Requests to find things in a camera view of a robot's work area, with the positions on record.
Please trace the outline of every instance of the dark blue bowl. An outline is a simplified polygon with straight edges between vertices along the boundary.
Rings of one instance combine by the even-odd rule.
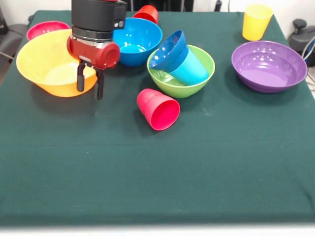
[[[125,28],[114,31],[114,41],[121,50],[120,63],[127,66],[144,64],[162,38],[162,30],[155,23],[141,18],[126,18]]]
[[[184,32],[176,31],[160,45],[149,62],[150,68],[172,72],[182,64],[188,51]]]

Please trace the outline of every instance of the yellow bowl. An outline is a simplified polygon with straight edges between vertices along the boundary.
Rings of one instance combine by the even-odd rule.
[[[66,46],[70,29],[58,30],[38,36],[20,50],[16,65],[19,72],[28,80],[48,93],[58,97],[81,95],[95,85],[95,70],[84,69],[85,88],[79,92],[76,87],[77,66]]]

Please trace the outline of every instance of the plastic bowl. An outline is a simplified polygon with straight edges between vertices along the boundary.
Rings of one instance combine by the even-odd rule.
[[[26,79],[58,97],[81,95],[97,81],[94,69],[86,67],[85,90],[78,92],[76,75],[79,61],[68,53],[66,47],[70,34],[70,29],[43,34],[25,44],[16,59],[17,68]]]
[[[149,67],[149,63],[155,52],[153,52],[150,55],[147,61],[147,68],[153,81],[162,91],[164,91],[169,96],[176,97],[176,98],[184,98],[184,97],[189,97],[197,93],[209,82],[209,80],[211,79],[211,77],[213,76],[215,72],[215,69],[216,69],[215,62],[206,51],[192,45],[188,45],[188,46],[209,73],[208,78],[202,83],[192,85],[192,86],[185,86],[183,83],[175,79],[170,74],[161,70],[151,69]]]
[[[42,34],[53,32],[56,30],[70,29],[70,26],[61,21],[45,21],[34,25],[29,29],[26,34],[27,39],[30,41]]]
[[[125,28],[114,31],[114,41],[121,50],[120,63],[127,66],[144,64],[162,38],[162,30],[153,22],[126,18]]]
[[[245,85],[262,93],[287,90],[307,75],[306,63],[297,52],[269,41],[242,44],[233,52],[232,64]]]
[[[188,52],[184,32],[178,30],[159,46],[154,57],[150,60],[150,68],[172,72],[183,63]]]

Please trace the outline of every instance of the light blue cup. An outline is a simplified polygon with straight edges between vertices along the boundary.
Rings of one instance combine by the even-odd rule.
[[[174,32],[161,44],[149,66],[167,72],[187,86],[202,83],[209,76],[205,67],[187,46],[182,30]]]

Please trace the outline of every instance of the pink bowl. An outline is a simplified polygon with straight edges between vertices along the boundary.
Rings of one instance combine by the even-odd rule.
[[[70,26],[64,22],[60,21],[45,21],[34,25],[32,28],[29,29],[28,33],[26,34],[26,38],[30,41],[37,36],[42,34],[56,31],[56,30],[66,30],[70,29]]]

